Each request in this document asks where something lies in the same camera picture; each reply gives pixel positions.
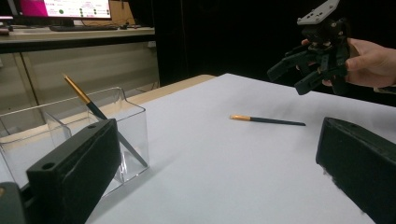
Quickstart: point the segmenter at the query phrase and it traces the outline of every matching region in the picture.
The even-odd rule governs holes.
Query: desk
[[[150,168],[88,223],[374,223],[315,163],[324,117],[396,142],[396,108],[223,75],[142,104]],[[306,127],[231,120],[231,114]]]
[[[0,36],[0,53],[82,48],[154,39],[154,28],[91,32],[52,32],[49,28],[15,29],[8,36]]]

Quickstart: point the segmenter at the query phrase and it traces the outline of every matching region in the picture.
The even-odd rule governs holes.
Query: white tabletop
[[[89,223],[373,223],[316,164],[321,123],[344,119],[396,142],[396,108],[234,75],[142,106],[150,168],[104,198]]]

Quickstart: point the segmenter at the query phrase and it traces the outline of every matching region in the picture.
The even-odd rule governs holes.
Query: gold ferrule
[[[250,120],[250,117],[243,115],[231,115],[230,119]]]
[[[72,80],[70,77],[67,75],[64,75],[64,80],[73,88],[73,90],[76,92],[78,97],[85,103],[88,104],[91,100],[90,98],[82,91],[79,86]]]

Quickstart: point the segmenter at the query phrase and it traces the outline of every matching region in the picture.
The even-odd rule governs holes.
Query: keyboard
[[[83,32],[83,31],[110,31],[118,30],[116,26],[50,26],[55,32]]]

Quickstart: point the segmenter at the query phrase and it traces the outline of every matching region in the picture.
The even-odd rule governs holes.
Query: desk surface
[[[0,36],[0,53],[70,49],[154,40],[154,28],[115,31],[52,32],[50,28],[15,29]]]
[[[142,106],[150,168],[104,198],[89,223],[373,223],[315,163],[321,123],[344,119],[396,142],[396,108],[234,75]]]

